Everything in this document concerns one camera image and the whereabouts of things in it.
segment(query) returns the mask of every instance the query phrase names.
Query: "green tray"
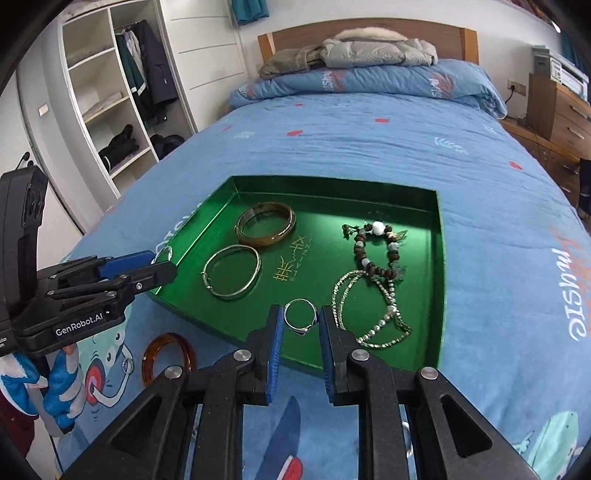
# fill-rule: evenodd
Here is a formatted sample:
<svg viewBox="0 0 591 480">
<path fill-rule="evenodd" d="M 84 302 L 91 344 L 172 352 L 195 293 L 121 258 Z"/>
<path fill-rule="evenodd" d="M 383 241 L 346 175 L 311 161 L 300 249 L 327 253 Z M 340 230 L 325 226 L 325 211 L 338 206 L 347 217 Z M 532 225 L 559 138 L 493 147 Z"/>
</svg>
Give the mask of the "green tray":
<svg viewBox="0 0 591 480">
<path fill-rule="evenodd" d="M 224 301 L 203 285 L 201 270 L 217 250 L 237 243 L 234 225 L 240 214 L 259 202 L 290 205 L 296 225 L 282 241 L 259 249 L 262 270 L 243 297 Z M 231 177 L 197 209 L 169 240 L 178 277 L 153 292 L 165 307 L 189 322 L 223 338 L 240 343 L 251 330 L 264 325 L 272 304 L 292 299 L 310 300 L 316 307 L 330 305 L 337 280 L 356 270 L 353 244 L 343 237 L 341 225 L 361 225 L 375 220 L 408 230 L 401 242 L 400 264 L 407 273 L 397 287 L 402 319 L 413 332 L 401 343 L 375 353 L 390 365 L 416 370 L 439 361 L 445 310 L 445 257 L 437 193 L 415 187 L 318 177 Z M 260 236 L 277 230 L 281 218 L 255 218 L 246 233 Z M 386 267 L 382 238 L 369 240 L 367 256 Z M 246 251 L 223 257 L 210 266 L 211 284 L 220 293 L 243 286 L 254 271 L 255 257 Z M 357 336 L 366 333 L 385 313 L 386 304 L 373 283 L 359 280 L 349 292 L 343 322 Z M 305 326 L 309 306 L 296 302 L 289 320 Z M 374 337 L 375 343 L 397 337 L 389 322 Z M 282 357 L 292 366 L 322 369 L 318 327 L 305 336 L 285 328 Z"/>
</svg>

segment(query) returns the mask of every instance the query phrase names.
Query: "glove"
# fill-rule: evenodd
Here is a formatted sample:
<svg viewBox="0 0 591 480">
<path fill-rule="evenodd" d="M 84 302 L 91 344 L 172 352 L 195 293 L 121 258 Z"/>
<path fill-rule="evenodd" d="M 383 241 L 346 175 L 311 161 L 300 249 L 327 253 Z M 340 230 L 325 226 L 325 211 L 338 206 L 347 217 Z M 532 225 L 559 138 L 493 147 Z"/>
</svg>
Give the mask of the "glove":
<svg viewBox="0 0 591 480">
<path fill-rule="evenodd" d="M 82 413 L 86 393 L 82 369 L 78 363 L 78 346 L 64 347 L 57 354 L 48 379 L 49 390 L 43 408 L 60 428 L 69 427 Z"/>
<path fill-rule="evenodd" d="M 37 415 L 25 384 L 36 384 L 40 379 L 35 365 L 24 353 L 11 353 L 0 358 L 0 391 L 14 408 L 25 415 Z"/>
</svg>

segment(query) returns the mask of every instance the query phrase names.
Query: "cartoon eye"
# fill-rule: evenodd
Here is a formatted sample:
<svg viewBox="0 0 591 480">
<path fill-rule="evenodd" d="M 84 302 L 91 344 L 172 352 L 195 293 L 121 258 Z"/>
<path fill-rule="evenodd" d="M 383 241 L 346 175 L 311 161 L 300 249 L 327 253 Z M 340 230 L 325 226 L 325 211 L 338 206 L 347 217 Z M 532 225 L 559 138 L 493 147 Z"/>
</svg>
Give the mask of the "cartoon eye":
<svg viewBox="0 0 591 480">
<path fill-rule="evenodd" d="M 110 347 L 107 350 L 107 354 L 105 355 L 105 365 L 107 367 L 112 367 L 113 364 L 115 363 L 115 357 L 117 355 L 117 350 L 115 349 L 114 346 Z"/>
<path fill-rule="evenodd" d="M 121 346 L 125 340 L 125 330 L 120 330 L 115 334 L 115 345 Z"/>
</svg>

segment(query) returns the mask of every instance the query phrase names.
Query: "light switch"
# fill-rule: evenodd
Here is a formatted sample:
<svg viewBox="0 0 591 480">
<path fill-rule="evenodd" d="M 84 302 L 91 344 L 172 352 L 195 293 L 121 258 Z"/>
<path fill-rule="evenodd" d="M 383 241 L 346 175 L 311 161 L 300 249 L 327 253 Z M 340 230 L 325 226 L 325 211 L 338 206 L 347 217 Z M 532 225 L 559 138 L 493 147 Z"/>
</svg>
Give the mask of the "light switch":
<svg viewBox="0 0 591 480">
<path fill-rule="evenodd" d="M 49 105 L 44 103 L 39 107 L 39 116 L 45 115 L 49 111 Z"/>
</svg>

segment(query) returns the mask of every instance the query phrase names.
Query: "gray puffer jacket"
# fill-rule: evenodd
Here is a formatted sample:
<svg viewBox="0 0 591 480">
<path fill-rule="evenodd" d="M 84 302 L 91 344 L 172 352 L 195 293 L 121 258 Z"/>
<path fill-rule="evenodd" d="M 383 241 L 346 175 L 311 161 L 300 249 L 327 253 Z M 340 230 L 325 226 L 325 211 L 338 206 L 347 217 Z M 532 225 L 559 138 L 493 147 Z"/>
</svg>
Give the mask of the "gray puffer jacket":
<svg viewBox="0 0 591 480">
<path fill-rule="evenodd" d="M 332 69 L 351 69 L 374 65 L 435 65 L 437 51 L 429 42 L 417 38 L 405 41 L 340 41 L 323 42 L 320 53 L 326 66 Z"/>
</svg>

